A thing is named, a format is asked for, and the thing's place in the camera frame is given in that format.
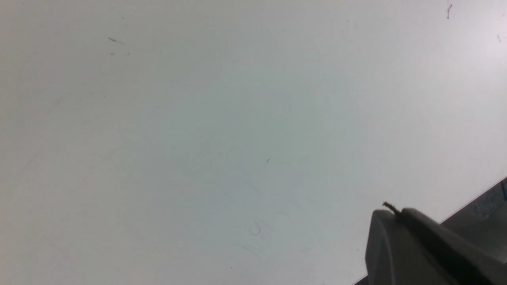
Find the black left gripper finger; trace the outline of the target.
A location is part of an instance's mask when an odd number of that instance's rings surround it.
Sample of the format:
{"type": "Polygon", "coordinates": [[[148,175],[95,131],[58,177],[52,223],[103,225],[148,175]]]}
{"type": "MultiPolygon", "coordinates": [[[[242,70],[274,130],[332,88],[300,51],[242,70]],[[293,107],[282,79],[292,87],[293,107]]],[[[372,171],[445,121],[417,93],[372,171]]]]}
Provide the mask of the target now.
{"type": "Polygon", "coordinates": [[[385,202],[373,211],[366,285],[505,285],[506,205],[489,218],[439,224],[385,202]]]}

